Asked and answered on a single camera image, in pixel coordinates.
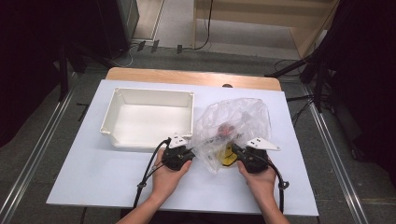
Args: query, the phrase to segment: gray floor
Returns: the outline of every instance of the gray floor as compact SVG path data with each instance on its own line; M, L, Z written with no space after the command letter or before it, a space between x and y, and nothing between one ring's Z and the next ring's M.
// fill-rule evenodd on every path
M175 49L158 49L153 54L149 52L149 47L140 52L133 50L132 67L262 76L274 72L274 65L279 61L278 59L201 51L184 51L182 54L176 54ZM118 60L118 63L127 64L129 60L129 56L125 55ZM103 66L89 59L87 59L87 63L89 68L86 74L79 76L70 104L49 142L46 153L37 167L32 182L24 193L11 223L78 223L80 221L82 207L49 206L45 204L45 201L81 124L78 120L84 107L77 103L89 104L100 80L106 76L107 70ZM280 63L279 68L286 63L289 62ZM282 77L281 86L287 97L304 95L298 78ZM35 142L50 119L57 104L58 95L59 89L56 88L26 121L17 136L9 144L0 148L1 202L6 199L10 187L17 179L35 146ZM297 113L305 103L306 101L290 102L290 114ZM396 189L390 184L388 174L374 163L354 161L350 156L338 121L327 110L324 110L323 113L346 170L361 197L369 221L371 223L394 223ZM302 113L295 131L315 192L320 223L354 223L317 125L309 110ZM114 223L119 216L120 209L88 208L85 223ZM318 222L316 217L288 217L288 219L291 223ZM246 217L236 217L233 222L240 223L246 222L246 220L248 220Z

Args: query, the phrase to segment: forearm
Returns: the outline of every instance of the forearm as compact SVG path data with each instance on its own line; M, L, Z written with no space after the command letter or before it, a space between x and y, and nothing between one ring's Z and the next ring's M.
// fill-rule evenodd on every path
M265 223L267 224L288 224L288 220L285 216L280 212L277 207L276 201L274 198L270 199L256 199L257 204L262 211L262 216L264 217Z
M150 195L143 203L139 204L132 212L121 219L118 224L146 224L163 205L165 199Z

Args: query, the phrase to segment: clear plastic bag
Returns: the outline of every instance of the clear plastic bag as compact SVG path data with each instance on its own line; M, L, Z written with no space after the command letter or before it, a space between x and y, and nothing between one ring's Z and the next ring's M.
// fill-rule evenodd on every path
M261 99L239 98L210 105L195 122L189 147L206 168L216 173L231 142L240 147L255 137L269 140L268 108Z

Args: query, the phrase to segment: person's left hand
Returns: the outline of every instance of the person's left hand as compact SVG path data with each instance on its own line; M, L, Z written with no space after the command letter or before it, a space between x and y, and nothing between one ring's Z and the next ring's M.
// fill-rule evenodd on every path
M159 150L154 164L161 166L161 159L163 158L163 150ZM151 197L164 202L175 191L178 181L186 174L191 166L191 161L187 161L181 167L180 171L173 171L162 166L160 169L152 174L152 192Z

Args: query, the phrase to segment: white plastic tray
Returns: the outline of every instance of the white plastic tray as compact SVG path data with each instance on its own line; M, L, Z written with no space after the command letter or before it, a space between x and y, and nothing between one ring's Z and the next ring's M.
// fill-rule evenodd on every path
M100 132L114 147L152 152L177 133L192 136L194 93L116 88Z

